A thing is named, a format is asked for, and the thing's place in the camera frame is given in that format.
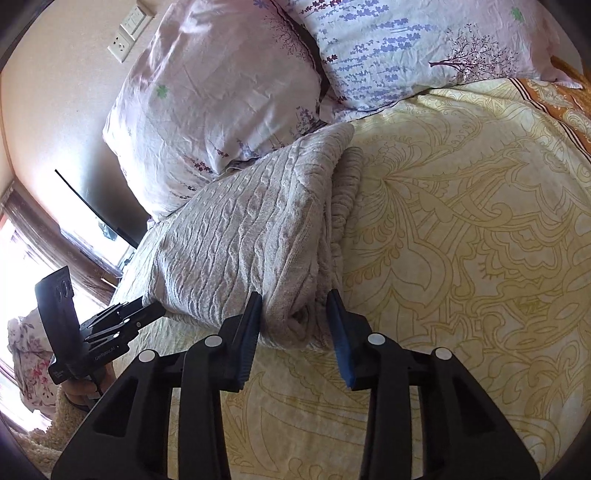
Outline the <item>person's left hand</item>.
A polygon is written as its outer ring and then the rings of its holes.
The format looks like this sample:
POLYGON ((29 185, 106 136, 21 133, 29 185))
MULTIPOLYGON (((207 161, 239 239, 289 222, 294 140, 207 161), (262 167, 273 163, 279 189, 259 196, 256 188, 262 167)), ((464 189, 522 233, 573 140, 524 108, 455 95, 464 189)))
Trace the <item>person's left hand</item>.
POLYGON ((63 382, 61 389, 67 400, 77 407, 90 409, 90 401, 104 394, 116 380, 112 363, 105 365, 104 369, 105 373, 99 387, 86 379, 70 379, 63 382))

